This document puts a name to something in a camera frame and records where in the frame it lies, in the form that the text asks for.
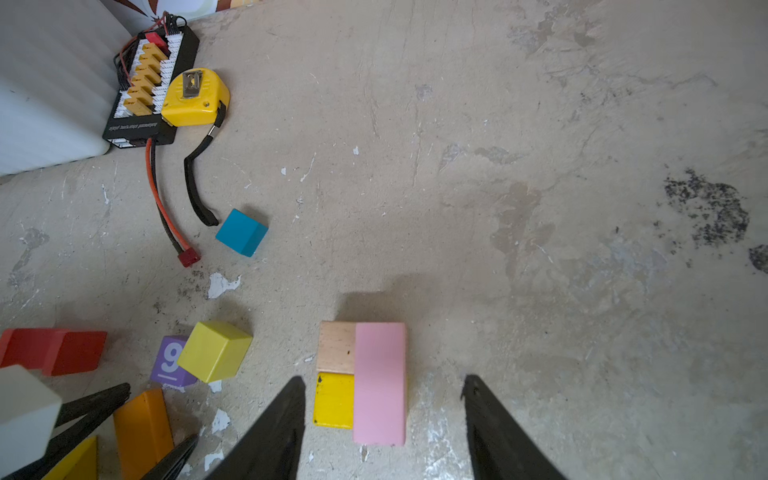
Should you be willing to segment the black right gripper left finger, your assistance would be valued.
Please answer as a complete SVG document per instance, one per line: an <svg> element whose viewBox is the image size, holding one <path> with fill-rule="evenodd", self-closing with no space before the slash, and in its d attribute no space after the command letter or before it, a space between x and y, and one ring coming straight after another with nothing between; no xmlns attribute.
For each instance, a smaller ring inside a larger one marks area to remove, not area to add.
<svg viewBox="0 0 768 480"><path fill-rule="evenodd" d="M306 385L292 377L208 479L295 479L306 428Z"/></svg>

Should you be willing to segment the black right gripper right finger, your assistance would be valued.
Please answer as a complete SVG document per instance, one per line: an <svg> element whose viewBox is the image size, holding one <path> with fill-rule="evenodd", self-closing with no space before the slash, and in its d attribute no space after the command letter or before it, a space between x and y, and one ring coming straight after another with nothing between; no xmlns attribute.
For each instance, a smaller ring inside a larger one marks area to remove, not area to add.
<svg viewBox="0 0 768 480"><path fill-rule="evenodd" d="M565 479L480 376L465 377L462 399L476 479Z"/></svg>

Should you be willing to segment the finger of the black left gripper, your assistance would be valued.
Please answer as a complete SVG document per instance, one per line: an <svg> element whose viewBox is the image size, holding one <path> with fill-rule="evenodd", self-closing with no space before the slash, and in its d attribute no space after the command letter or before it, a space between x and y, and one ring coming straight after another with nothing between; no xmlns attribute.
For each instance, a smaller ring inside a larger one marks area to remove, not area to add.
<svg viewBox="0 0 768 480"><path fill-rule="evenodd" d="M199 442L199 435L192 434L160 460L142 480L176 480Z"/></svg>
<svg viewBox="0 0 768 480"><path fill-rule="evenodd" d="M76 420L76 423L50 440L40 459L24 467L15 468L5 478L42 479L108 417L123 406L129 399L130 392L130 384L124 382L64 403L59 410L55 427L73 420Z"/></svg>

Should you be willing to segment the yellow rectangular wooden block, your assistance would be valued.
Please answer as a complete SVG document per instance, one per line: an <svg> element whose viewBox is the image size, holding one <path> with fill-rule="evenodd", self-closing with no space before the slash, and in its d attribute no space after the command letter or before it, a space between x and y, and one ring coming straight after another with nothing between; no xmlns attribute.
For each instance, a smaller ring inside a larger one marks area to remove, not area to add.
<svg viewBox="0 0 768 480"><path fill-rule="evenodd" d="M353 428L353 375L330 372L317 374L313 423L328 428Z"/></svg>

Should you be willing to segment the natural wood block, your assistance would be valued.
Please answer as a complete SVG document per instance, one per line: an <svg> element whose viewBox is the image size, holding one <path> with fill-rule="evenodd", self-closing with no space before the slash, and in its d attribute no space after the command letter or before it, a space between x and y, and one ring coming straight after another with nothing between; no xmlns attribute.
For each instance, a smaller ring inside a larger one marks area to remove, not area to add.
<svg viewBox="0 0 768 480"><path fill-rule="evenodd" d="M316 368L320 372L354 374L356 324L323 321L319 327Z"/></svg>

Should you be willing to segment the pink wooden block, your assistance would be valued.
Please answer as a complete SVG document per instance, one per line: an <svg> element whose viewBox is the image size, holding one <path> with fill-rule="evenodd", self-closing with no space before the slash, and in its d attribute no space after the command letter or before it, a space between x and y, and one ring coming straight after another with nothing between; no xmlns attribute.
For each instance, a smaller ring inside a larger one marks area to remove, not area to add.
<svg viewBox="0 0 768 480"><path fill-rule="evenodd" d="M355 327L353 439L402 446L407 419L407 329L399 322Z"/></svg>

